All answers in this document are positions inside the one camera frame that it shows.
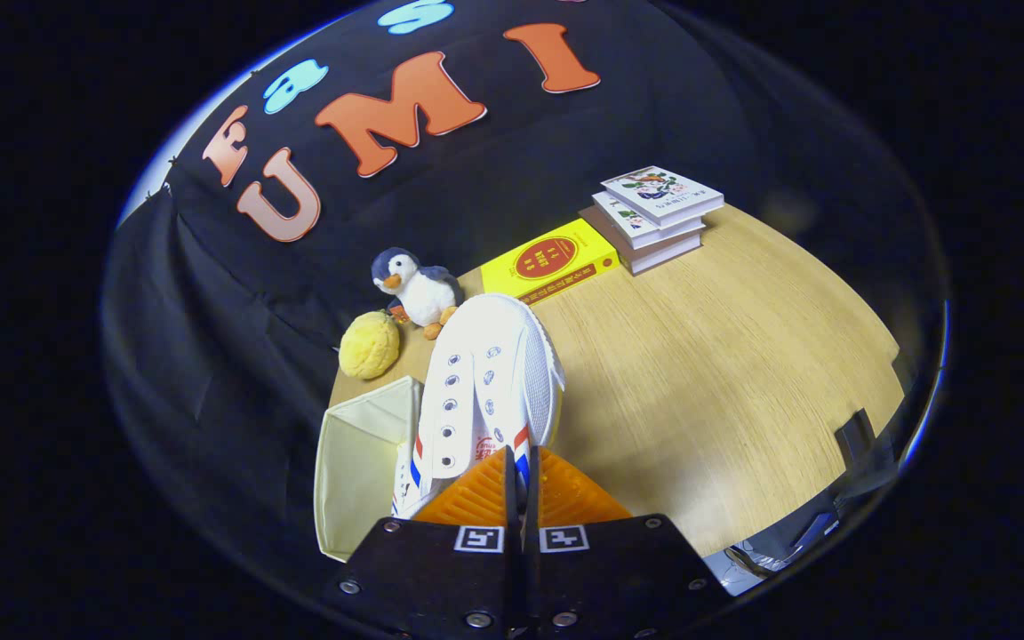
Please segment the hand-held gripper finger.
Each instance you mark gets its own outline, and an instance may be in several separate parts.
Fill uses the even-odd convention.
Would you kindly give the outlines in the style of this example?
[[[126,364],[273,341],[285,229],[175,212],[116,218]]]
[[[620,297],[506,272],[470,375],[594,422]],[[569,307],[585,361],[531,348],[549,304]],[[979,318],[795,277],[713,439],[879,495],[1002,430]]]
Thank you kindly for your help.
[[[543,465],[525,503],[528,639],[691,639],[731,596],[662,513],[543,526]]]
[[[369,639],[505,639],[523,582],[515,462],[503,459],[499,526],[381,518],[330,579],[326,612]]]

